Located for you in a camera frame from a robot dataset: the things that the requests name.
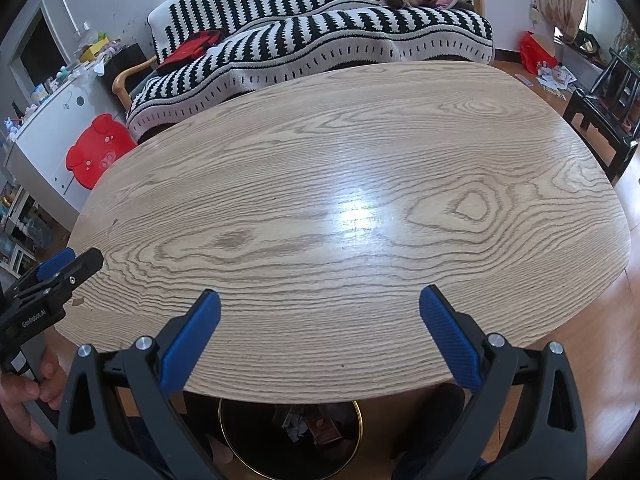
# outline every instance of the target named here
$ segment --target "gold rim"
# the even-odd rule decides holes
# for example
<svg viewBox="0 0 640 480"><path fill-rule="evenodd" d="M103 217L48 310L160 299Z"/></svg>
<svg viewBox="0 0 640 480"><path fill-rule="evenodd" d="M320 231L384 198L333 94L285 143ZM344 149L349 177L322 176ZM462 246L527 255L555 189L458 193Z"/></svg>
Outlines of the gold rim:
<svg viewBox="0 0 640 480"><path fill-rule="evenodd" d="M234 456L238 457L238 460L240 462L242 462L245 466L247 466L251 471L253 471L257 475L260 475L263 478L267 478L268 480L280 480L279 478L273 478L271 476L267 476L264 473L261 473L260 471L258 471L257 469L254 469L247 462L245 462L238 453L236 453L236 450L229 442L229 439L226 437L225 423L222 417L222 401L223 400L225 399L220 399L218 401L218 420L220 420L220 429L222 430L222 436L225 438L226 445L233 452ZM353 457L356 456L356 453L358 452L358 448L360 447L360 441L362 440L362 430L363 430L362 413L360 412L360 407L358 406L358 403L355 400L352 400L351 403L353 404L353 407L356 410L356 415L358 416L358 440L356 441L356 445L353 448L353 453L351 453L351 456L349 457L349 459L344 462L344 464L341 466L340 469L334 471L329 476L325 476L324 478L319 478L318 480L327 480L328 478L331 478L332 476L337 475L340 471L342 471L345 467L347 467L351 463L351 460L353 460Z"/></svg>

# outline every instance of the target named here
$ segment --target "chair leg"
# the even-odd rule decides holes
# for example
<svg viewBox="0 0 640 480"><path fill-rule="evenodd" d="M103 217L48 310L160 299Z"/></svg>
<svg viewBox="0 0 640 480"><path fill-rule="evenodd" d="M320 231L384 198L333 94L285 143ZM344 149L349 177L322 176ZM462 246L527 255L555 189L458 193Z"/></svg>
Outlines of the chair leg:
<svg viewBox="0 0 640 480"><path fill-rule="evenodd" d="M613 156L613 160L607 168L607 178L613 183L614 180L619 180L626 168L631 163L631 159L634 157L638 145L636 144L631 149L624 149Z"/></svg>
<svg viewBox="0 0 640 480"><path fill-rule="evenodd" d="M569 104L564 110L564 114L562 114L562 118L569 124L571 124L578 112L577 104L577 100L572 96L571 99L569 99Z"/></svg>

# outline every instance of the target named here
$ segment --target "wooden table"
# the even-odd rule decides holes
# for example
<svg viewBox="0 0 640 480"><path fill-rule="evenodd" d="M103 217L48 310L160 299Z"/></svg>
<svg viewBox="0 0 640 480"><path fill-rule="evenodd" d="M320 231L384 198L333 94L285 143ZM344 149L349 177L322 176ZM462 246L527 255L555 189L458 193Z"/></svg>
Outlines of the wooden table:
<svg viewBox="0 0 640 480"><path fill-rule="evenodd" d="M526 86L413 62L181 122L105 174L69 245L106 261L60 324L74 342L124 348L211 287L222 322L188 389L321 402L449 377L418 314L425 285L527 345L607 288L630 241L587 147Z"/></svg>

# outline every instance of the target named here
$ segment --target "human hand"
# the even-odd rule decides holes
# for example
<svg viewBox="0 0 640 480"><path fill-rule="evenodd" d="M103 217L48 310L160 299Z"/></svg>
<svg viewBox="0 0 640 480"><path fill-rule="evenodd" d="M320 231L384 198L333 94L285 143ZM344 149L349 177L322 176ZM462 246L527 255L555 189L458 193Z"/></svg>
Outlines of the human hand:
<svg viewBox="0 0 640 480"><path fill-rule="evenodd" d="M52 410L59 410L65 391L66 373L58 362L58 357L47 348L40 363L40 371L44 377L38 384L14 374L0 376L0 406L16 433L31 442L34 446L46 448L50 438L31 418L22 405L27 400L40 399Z"/></svg>

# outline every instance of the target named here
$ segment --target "striped blanket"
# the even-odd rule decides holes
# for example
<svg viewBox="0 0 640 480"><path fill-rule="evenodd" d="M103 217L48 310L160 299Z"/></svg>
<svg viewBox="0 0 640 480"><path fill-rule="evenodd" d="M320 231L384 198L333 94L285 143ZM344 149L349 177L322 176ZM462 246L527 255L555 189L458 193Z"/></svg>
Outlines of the striped blanket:
<svg viewBox="0 0 640 480"><path fill-rule="evenodd" d="M468 10L388 9L378 0L169 0L149 16L164 60L190 34L224 28L231 37L133 101L135 140L236 95L290 78L351 66L457 56L489 63L490 24Z"/></svg>

